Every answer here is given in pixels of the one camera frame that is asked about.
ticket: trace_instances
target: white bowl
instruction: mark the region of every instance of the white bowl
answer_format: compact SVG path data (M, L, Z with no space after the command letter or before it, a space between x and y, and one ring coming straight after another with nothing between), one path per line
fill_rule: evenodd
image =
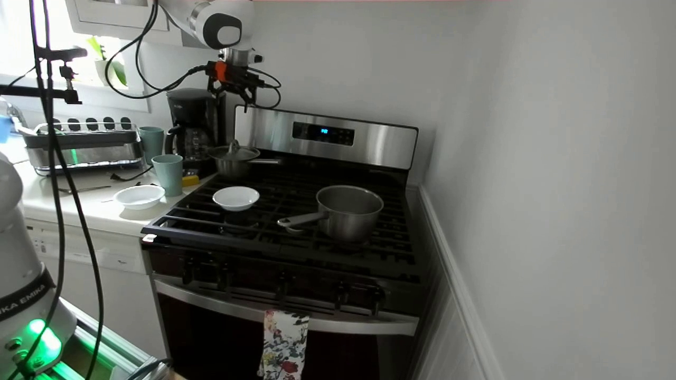
M155 185L132 186L113 195L113 200L129 210L143 210L156 205L164 196L164 189Z
M216 204L228 211L244 211L258 201L260 194L251 187L233 186L218 190L212 198Z

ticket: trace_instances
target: oven handle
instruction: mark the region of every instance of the oven handle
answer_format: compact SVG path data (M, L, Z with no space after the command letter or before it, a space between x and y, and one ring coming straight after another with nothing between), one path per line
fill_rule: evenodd
M237 301L222 301L208 297L194 291L170 284L166 281L155 279L155 290L158 293L186 302L203 309L211 310L219 314L234 316L235 318L252 320L263 323L266 308L250 302L250 305L237 303ZM309 330L322 331L325 333L361 334L361 335L408 335L415 334L417 320L333 320L331 316L311 316L308 325Z

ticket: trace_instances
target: pot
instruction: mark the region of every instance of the pot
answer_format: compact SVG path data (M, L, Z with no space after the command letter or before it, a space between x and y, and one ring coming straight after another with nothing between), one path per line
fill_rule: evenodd
M251 164L279 164L279 160L257 159L260 151L256 148L241 147L237 140L229 146L213 147L207 154L216 161L218 174L228 178L241 178L249 173Z
M362 242L376 227L383 200L361 187L335 185L317 192L318 212L280 219L282 227L294 227L319 220L319 229L336 240Z

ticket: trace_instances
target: floral dish towel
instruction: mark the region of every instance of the floral dish towel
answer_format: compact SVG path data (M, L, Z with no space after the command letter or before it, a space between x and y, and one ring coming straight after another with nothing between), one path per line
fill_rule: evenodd
M258 376L263 380L300 380L305 365L310 317L281 310L265 311L263 357Z

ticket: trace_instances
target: baseboard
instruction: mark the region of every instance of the baseboard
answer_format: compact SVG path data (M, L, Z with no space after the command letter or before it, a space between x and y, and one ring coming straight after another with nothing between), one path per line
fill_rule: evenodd
M462 280L458 265L451 253L451 249L448 246L448 241L445 238L437 214L432 207L431 200L423 185L418 188L418 196L420 198L422 216L427 222L427 226L434 238L434 244L440 253L440 261L443 264L446 281L451 284L453 292L456 295L458 306L461 311L460 316L462 317L462 322L468 332L469 341L474 350L477 363L481 367L483 377L485 380L505 380L504 374L500 368L500 363L488 340L483 324L481 323L481 320L479 320L477 309L472 301L469 289Z

